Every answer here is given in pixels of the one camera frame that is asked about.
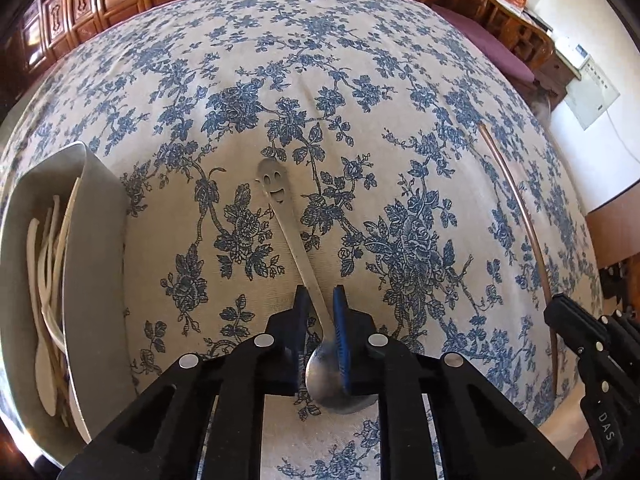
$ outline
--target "spoon handle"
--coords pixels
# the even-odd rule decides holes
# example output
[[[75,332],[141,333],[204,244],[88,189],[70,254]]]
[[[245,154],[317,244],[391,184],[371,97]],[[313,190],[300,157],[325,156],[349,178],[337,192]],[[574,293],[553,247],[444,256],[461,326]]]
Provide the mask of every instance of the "spoon handle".
[[[289,250],[298,267],[302,283],[304,283],[311,302],[314,304],[318,321],[322,327],[322,340],[331,341],[335,339],[334,321],[326,307],[318,280],[316,280],[313,267],[306,256],[306,250],[300,238],[300,229],[293,213],[286,170],[275,159],[265,158],[258,165],[257,180],[278,219]]]

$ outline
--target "table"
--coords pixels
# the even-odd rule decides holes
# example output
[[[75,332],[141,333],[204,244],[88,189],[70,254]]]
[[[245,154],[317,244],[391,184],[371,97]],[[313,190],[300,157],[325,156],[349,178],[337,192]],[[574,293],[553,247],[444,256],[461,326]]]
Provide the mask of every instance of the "table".
[[[2,160],[2,207],[20,174],[75,140],[120,176],[142,391],[181,354],[229,352],[290,306],[300,277],[255,182],[274,156],[326,300],[343,283],[380,332],[461,353],[541,424],[575,359],[561,343],[554,398],[540,277],[481,121],[553,291],[597,312],[591,241],[542,127],[479,50],[409,0],[180,0],[111,28],[36,93]],[[304,391],[269,398],[263,475],[369,478],[379,440],[375,406],[338,416]]]

